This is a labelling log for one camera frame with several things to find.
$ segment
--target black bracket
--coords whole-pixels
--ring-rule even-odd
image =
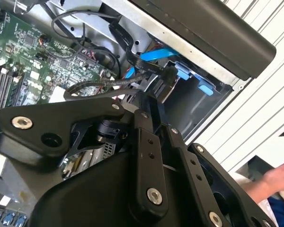
[[[160,140],[151,115],[142,110],[134,112],[134,128],[130,209],[141,222],[156,223],[168,211]]]
[[[0,110],[0,153],[32,167],[56,168],[70,149],[72,127],[88,119],[119,120],[123,107],[111,98],[28,105]],[[32,123],[20,129],[15,117]]]

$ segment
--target chip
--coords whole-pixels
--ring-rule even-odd
[[[7,53],[11,53],[11,52],[13,51],[13,49],[12,49],[10,46],[6,46],[6,47],[5,47],[5,51],[6,51]]]
[[[30,35],[26,35],[25,42],[29,45],[33,45],[34,44],[34,38],[31,37]]]
[[[67,66],[68,66],[68,61],[66,61],[66,60],[61,60],[61,62],[60,62],[60,67],[65,69]]]

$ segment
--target black panel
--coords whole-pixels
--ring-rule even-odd
[[[213,95],[208,96],[198,89],[198,84],[199,81],[196,78],[179,80],[164,103],[168,122],[181,132],[184,141],[232,91],[230,86],[225,86],[220,93],[213,91]]]
[[[130,0],[242,80],[257,78],[276,49],[220,0]]]

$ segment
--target metal frame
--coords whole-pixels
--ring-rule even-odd
[[[140,10],[127,0],[102,0],[105,4],[160,39],[172,49],[181,53],[224,84],[233,86],[239,79],[220,64],[196,49],[193,45],[176,35],[160,22]]]

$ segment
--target capacitor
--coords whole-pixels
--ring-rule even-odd
[[[84,66],[82,67],[83,71],[86,71],[88,67],[89,67],[89,65],[84,65]]]
[[[45,80],[46,80],[46,81],[51,81],[52,78],[51,78],[50,76],[46,76],[46,77],[45,77]]]

